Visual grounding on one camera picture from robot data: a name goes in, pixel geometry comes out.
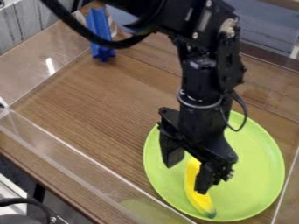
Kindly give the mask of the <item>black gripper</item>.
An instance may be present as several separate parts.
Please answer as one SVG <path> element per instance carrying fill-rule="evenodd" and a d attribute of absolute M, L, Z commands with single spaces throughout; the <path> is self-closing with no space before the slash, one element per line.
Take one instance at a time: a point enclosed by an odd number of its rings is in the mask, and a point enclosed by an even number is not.
<path fill-rule="evenodd" d="M 180 89 L 180 109 L 159 108 L 163 163 L 172 168 L 183 161 L 186 152 L 202 162 L 194 187 L 200 194 L 208 192 L 214 183 L 230 179 L 234 164 L 239 160 L 224 137 L 226 128 L 238 131 L 230 126 L 231 105 L 238 98 L 236 92 L 228 91 L 204 101 Z"/>

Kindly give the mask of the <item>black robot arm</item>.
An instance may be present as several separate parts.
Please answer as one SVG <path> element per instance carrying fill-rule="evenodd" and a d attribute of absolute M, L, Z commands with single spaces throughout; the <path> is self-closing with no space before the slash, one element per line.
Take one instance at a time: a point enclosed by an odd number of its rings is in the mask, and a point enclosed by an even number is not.
<path fill-rule="evenodd" d="M 175 166 L 191 154 L 200 161 L 194 190 L 206 193 L 228 180 L 239 157 L 224 137 L 235 92 L 247 68 L 239 55 L 239 16 L 224 0 L 100 0 L 131 37 L 99 36 L 71 15 L 59 0 L 40 0 L 58 18 L 87 40 L 124 49 L 160 32 L 176 46 L 182 65 L 178 110 L 159 108 L 164 165 Z"/>

